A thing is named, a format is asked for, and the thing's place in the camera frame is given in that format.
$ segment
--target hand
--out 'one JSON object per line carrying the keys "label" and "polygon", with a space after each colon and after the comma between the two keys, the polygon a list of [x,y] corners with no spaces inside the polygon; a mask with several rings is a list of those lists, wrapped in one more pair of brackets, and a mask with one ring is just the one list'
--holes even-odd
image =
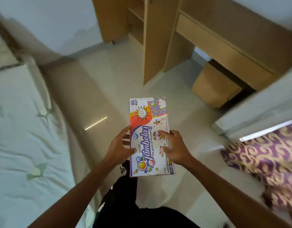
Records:
{"label": "hand", "polygon": [[123,138],[129,138],[126,132],[131,126],[124,128],[111,142],[104,161],[117,166],[124,163],[130,155],[136,153],[136,148],[125,148],[124,145],[130,145],[130,142],[123,141]]}
{"label": "hand", "polygon": [[187,164],[188,161],[193,159],[193,156],[190,154],[185,143],[183,142],[181,134],[177,130],[171,130],[170,133],[163,130],[159,130],[158,132],[168,138],[171,143],[171,149],[163,146],[163,150],[172,162],[183,166]]}

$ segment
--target bed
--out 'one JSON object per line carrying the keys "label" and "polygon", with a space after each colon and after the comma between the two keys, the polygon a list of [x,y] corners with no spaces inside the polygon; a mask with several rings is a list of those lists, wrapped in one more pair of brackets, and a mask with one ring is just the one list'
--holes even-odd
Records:
{"label": "bed", "polygon": [[[34,59],[0,70],[0,228],[25,228],[90,171]],[[96,193],[77,227],[91,227]]]}

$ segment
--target tiled floor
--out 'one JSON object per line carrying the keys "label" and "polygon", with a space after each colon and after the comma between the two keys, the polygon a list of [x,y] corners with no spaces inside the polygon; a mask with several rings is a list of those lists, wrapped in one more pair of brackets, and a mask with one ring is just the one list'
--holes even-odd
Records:
{"label": "tiled floor", "polygon": [[[221,113],[207,107],[191,91],[201,69],[195,61],[188,60],[143,86],[142,51],[132,42],[123,41],[46,73],[64,114],[87,144],[91,163],[104,157],[111,140],[128,125],[130,98],[165,96],[170,128],[180,131],[191,153],[259,201],[262,185],[227,167],[220,157],[219,150],[227,141],[213,131],[211,124]],[[101,193],[118,176],[119,170],[115,169]],[[222,227],[228,220],[203,186],[181,166],[176,166],[174,176],[140,177],[136,202],[140,207],[166,205],[177,209],[204,228]]]}

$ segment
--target wooden wardrobe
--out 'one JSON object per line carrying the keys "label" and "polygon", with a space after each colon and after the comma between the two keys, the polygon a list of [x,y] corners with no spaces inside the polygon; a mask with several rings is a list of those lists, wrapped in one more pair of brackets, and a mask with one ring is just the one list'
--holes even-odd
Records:
{"label": "wooden wardrobe", "polygon": [[164,66],[179,0],[93,0],[104,42],[129,35],[140,44],[144,84]]}

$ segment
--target desk drawer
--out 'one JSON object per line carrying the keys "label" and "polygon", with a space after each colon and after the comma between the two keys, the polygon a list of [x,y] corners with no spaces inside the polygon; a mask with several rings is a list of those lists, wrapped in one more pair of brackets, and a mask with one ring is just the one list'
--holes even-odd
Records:
{"label": "desk drawer", "polygon": [[192,91],[211,108],[220,108],[242,90],[236,83],[207,63]]}
{"label": "desk drawer", "polygon": [[255,90],[266,87],[273,74],[180,14],[176,31]]}

